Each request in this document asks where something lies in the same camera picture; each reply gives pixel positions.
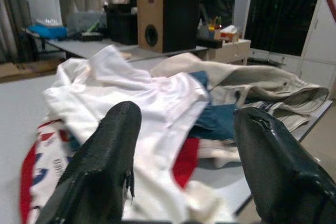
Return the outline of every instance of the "desk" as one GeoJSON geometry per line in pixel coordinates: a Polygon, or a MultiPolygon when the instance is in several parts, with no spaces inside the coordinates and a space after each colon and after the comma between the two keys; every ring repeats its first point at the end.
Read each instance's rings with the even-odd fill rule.
{"type": "MultiPolygon", "coordinates": [[[[136,68],[145,70],[162,61],[165,57],[131,62],[136,68]]],[[[54,76],[0,84],[0,216],[1,223],[20,223],[18,212],[19,177],[21,164],[36,140],[37,126],[47,113],[41,93],[49,88],[54,76]]],[[[297,140],[309,132],[329,108],[331,101],[312,115],[310,123],[294,131],[297,140]]],[[[249,198],[240,163],[231,163],[222,169],[213,169],[206,162],[200,162],[193,179],[205,182],[225,197],[228,209],[236,212],[249,198]]]]}
{"type": "Polygon", "coordinates": [[[206,51],[206,47],[196,46],[196,48],[188,49],[188,50],[181,50],[181,51],[174,51],[174,52],[153,52],[146,49],[139,48],[138,45],[127,46],[110,39],[104,39],[102,41],[79,41],[79,40],[47,40],[41,39],[38,34],[32,33],[28,29],[22,29],[27,35],[40,39],[42,42],[47,43],[53,47],[58,48],[61,51],[70,53],[76,57],[86,58],[89,59],[94,54],[99,52],[106,46],[114,45],[117,47],[121,52],[131,54],[131,58],[129,62],[145,60],[145,59],[152,59],[152,58],[159,58],[159,57],[168,57],[173,55],[182,54],[184,52],[202,52],[206,51]]]}

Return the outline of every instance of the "wooden speaker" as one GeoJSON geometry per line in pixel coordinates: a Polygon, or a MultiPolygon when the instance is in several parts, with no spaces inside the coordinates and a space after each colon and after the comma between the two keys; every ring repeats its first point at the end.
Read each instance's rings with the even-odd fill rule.
{"type": "Polygon", "coordinates": [[[200,0],[136,0],[139,47],[156,52],[196,47],[200,0]]]}

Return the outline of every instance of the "cardboard box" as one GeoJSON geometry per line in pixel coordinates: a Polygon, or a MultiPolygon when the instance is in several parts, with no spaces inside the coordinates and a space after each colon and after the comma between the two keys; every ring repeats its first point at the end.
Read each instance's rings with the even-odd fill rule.
{"type": "Polygon", "coordinates": [[[55,74],[62,60],[45,60],[29,63],[0,65],[0,83],[55,74]]]}

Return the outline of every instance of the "pile of clothes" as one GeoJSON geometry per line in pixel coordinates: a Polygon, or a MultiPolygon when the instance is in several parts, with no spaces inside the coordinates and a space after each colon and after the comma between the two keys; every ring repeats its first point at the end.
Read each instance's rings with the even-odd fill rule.
{"type": "Polygon", "coordinates": [[[273,67],[207,62],[192,54],[168,58],[150,72],[132,68],[113,46],[88,60],[69,59],[44,92],[49,114],[23,164],[23,223],[35,223],[76,150],[112,106],[128,100],[140,107],[142,125],[135,198],[126,202],[123,219],[234,221],[225,199],[190,181],[197,159],[213,157],[217,167],[239,161],[237,108],[259,107],[293,130],[327,96],[328,89],[273,67]]]}

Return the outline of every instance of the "floor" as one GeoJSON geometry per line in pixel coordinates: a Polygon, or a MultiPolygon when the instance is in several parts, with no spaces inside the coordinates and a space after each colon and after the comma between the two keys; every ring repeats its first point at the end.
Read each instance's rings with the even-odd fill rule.
{"type": "MultiPolygon", "coordinates": [[[[334,102],[324,117],[302,141],[302,146],[315,158],[320,165],[336,181],[336,102],[334,102]]],[[[256,212],[253,200],[238,216],[241,224],[259,224],[260,218],[256,212]]]]}

